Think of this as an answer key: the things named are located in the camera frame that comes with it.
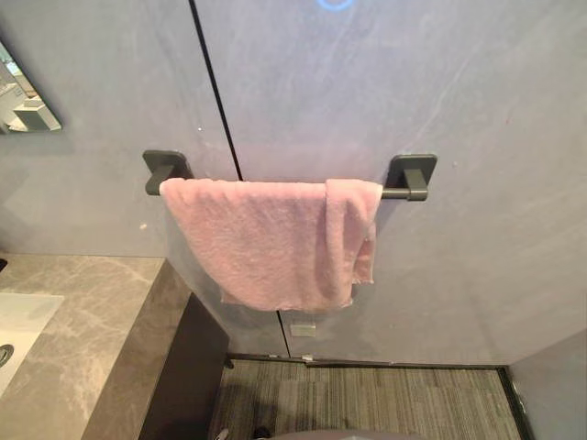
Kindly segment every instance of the wall socket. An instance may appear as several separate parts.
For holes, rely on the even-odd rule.
[[[290,324],[292,336],[316,337],[316,324]]]

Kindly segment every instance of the white sink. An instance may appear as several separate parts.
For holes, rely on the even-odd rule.
[[[0,367],[0,397],[62,302],[62,296],[0,293],[0,347],[14,347]]]

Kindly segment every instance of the towel bar bracket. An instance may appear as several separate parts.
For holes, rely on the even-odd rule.
[[[436,164],[434,154],[395,156],[389,164],[382,198],[423,202],[428,197],[428,184]]]
[[[143,159],[152,173],[145,185],[148,195],[160,195],[159,185],[161,182],[173,177],[193,179],[194,175],[185,160],[185,156],[179,151],[162,151],[148,149],[143,152]]]

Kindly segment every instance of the floor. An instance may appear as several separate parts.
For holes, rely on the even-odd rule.
[[[315,429],[419,434],[428,440],[519,440],[494,370],[308,368],[235,360],[216,399],[210,439]]]

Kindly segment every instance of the pink towel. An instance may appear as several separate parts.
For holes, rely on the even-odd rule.
[[[373,282],[377,183],[169,179],[160,192],[225,303],[320,312]]]

